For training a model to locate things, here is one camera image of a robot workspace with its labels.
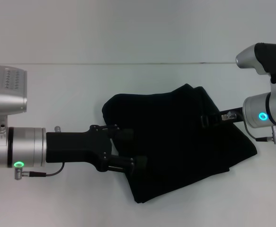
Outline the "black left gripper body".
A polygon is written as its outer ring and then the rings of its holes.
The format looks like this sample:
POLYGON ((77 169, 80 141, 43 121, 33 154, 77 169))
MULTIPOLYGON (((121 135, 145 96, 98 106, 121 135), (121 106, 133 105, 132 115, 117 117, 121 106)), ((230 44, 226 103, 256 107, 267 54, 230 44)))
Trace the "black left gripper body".
POLYGON ((86 132, 48 132, 46 162, 86 162, 99 172, 106 172, 112 152, 109 129, 112 127, 92 125, 86 132))

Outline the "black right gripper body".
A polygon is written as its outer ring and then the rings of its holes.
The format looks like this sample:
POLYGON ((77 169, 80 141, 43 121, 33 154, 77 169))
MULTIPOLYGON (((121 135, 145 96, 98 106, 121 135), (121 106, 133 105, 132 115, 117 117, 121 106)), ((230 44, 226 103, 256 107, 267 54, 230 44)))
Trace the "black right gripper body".
POLYGON ((221 111, 220 115, 221 123, 235 123, 244 121, 242 107, 221 111))

